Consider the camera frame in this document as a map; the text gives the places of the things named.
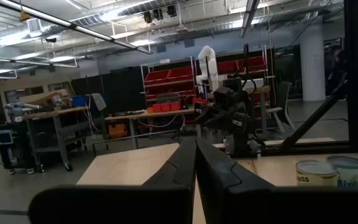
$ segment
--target concrete floor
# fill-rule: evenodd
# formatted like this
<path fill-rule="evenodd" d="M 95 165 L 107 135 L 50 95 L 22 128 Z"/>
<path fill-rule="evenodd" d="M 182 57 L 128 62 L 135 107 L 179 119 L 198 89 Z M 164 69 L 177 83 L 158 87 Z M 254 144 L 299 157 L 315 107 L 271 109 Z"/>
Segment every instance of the concrete floor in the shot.
<path fill-rule="evenodd" d="M 310 116 L 323 102 L 304 103 L 302 101 L 290 101 L 289 113 L 295 123 L 299 127 L 308 116 Z M 304 138 L 322 138 L 331 137 L 335 140 L 347 140 L 347 122 L 340 118 L 347 119 L 346 101 L 340 101 L 323 116 L 304 136 Z M 293 131 L 288 130 L 285 134 L 278 134 L 273 138 L 285 138 Z M 167 134 L 162 138 L 140 139 L 139 147 L 152 147 L 162 144 L 176 142 L 171 139 L 172 135 Z M 88 142 L 101 139 L 90 138 Z M 110 151 L 106 151 L 104 146 L 98 147 L 98 154 L 107 154 L 121 152 L 132 149 L 131 140 L 117 141 L 109 144 Z M 75 184 L 90 163 L 93 160 L 93 153 L 84 151 L 73 152 L 70 154 L 71 163 L 73 164 L 73 172 L 67 172 L 62 164 L 55 164 L 48 167 L 44 173 L 26 174 L 25 170 L 19 170 L 14 175 L 9 175 L 1 165 L 0 158 L 0 210 L 26 211 L 32 197 L 38 192 L 54 187 L 60 184 Z M 1 215 L 0 223 L 29 223 L 26 216 L 23 215 Z"/>

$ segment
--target tin can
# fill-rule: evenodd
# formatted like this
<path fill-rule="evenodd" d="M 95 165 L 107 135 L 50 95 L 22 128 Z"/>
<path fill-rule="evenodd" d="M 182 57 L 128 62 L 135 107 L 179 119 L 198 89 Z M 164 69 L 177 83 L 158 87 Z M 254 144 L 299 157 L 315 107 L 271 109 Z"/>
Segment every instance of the tin can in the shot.
<path fill-rule="evenodd" d="M 298 186 L 337 186 L 337 170 L 328 162 L 304 160 L 296 163 Z"/>
<path fill-rule="evenodd" d="M 338 171 L 338 187 L 358 187 L 358 159 L 349 156 L 329 156 L 327 162 Z"/>

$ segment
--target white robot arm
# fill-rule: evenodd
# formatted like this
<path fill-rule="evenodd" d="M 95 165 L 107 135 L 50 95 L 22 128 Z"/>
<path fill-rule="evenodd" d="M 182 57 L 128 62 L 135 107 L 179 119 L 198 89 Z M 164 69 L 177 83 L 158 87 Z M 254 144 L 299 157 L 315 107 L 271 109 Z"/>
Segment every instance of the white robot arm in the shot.
<path fill-rule="evenodd" d="M 218 68 L 216 66 L 215 51 L 209 46 L 204 46 L 201 52 L 198 54 L 198 60 L 200 61 L 200 69 L 201 69 L 201 75 L 196 76 L 199 93 L 204 93 L 202 87 L 203 81 L 208 79 L 208 71 L 206 69 L 207 63 L 208 63 L 209 74 L 211 75 L 211 81 L 212 81 L 211 90 L 215 91 L 219 87 Z"/>

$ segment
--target chair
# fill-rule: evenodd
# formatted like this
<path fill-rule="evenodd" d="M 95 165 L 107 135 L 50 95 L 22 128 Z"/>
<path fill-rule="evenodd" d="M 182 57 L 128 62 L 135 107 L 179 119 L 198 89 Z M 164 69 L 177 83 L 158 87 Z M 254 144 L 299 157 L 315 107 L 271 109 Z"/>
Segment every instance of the chair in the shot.
<path fill-rule="evenodd" d="M 295 130 L 295 125 L 293 125 L 290 119 L 290 115 L 288 115 L 288 108 L 287 108 L 288 93 L 290 91 L 290 87 L 291 87 L 290 82 L 281 82 L 278 86 L 278 91 L 277 91 L 277 104 L 276 104 L 277 107 L 266 110 L 266 112 L 268 113 L 273 113 L 281 133 L 285 132 L 282 122 L 286 123 L 292 129 Z"/>

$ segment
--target cardboard box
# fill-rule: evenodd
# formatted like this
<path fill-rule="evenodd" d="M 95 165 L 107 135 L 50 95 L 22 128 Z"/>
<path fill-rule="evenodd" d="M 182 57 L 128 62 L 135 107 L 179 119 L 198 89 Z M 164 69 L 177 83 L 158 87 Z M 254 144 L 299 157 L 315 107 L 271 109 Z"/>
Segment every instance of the cardboard box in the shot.
<path fill-rule="evenodd" d="M 50 103 L 54 105 L 55 100 L 66 97 L 68 97 L 66 90 L 56 90 L 48 93 L 23 96 L 19 98 L 19 101 L 22 103 L 29 103 L 33 105 L 49 105 Z"/>

